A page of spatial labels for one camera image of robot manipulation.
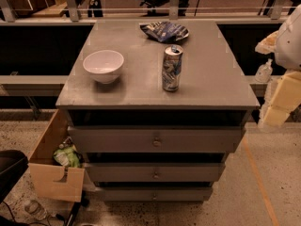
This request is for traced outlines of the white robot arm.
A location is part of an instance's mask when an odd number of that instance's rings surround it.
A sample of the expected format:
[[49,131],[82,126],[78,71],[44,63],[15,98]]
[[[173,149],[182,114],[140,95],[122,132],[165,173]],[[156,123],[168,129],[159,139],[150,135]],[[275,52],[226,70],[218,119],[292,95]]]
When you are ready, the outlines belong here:
[[259,127],[268,131],[281,127],[301,105],[301,5],[255,51],[273,53],[276,64],[286,70],[279,79],[270,80],[265,91]]

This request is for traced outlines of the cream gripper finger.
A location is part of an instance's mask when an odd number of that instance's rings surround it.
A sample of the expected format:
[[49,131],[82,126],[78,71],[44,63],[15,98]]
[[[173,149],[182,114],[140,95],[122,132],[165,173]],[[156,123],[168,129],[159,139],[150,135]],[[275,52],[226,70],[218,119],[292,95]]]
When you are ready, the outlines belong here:
[[264,55],[274,53],[276,50],[276,39],[277,39],[277,31],[271,33],[265,39],[260,41],[256,45],[255,51],[257,53],[264,54]]
[[278,79],[271,79],[260,109],[259,127],[262,130],[279,128],[301,105],[301,72],[287,71]]

